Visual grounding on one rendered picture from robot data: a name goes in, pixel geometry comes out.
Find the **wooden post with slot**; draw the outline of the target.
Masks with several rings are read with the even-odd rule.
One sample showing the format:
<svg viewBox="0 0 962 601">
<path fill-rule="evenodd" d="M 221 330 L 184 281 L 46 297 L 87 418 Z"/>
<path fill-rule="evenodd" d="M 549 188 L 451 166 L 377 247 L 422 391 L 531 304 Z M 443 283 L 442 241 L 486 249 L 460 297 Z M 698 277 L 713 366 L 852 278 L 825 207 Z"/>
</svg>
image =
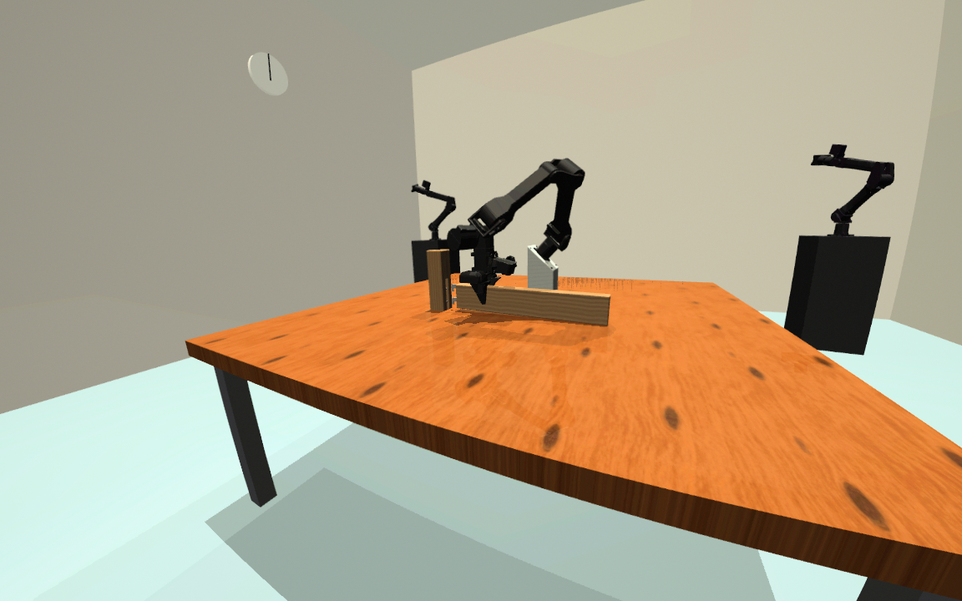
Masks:
<svg viewBox="0 0 962 601">
<path fill-rule="evenodd" d="M 427 250 L 430 310 L 452 308 L 452 289 L 449 250 Z"/>
</svg>

